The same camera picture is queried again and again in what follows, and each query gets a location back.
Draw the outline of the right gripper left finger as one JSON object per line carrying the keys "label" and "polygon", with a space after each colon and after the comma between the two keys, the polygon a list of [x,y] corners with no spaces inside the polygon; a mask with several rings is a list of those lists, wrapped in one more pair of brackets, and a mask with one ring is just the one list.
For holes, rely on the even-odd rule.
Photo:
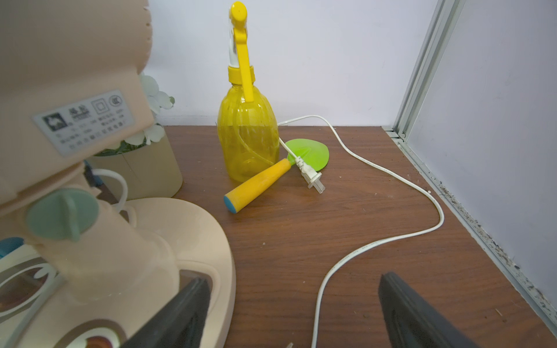
{"label": "right gripper left finger", "polygon": [[123,346],[199,347],[209,304],[207,280],[194,278]]}

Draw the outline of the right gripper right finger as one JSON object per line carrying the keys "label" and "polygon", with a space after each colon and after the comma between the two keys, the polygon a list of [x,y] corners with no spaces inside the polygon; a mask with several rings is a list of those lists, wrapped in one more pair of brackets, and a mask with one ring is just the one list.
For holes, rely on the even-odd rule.
{"label": "right gripper right finger", "polygon": [[378,290],[392,347],[476,347],[394,272],[383,274]]}

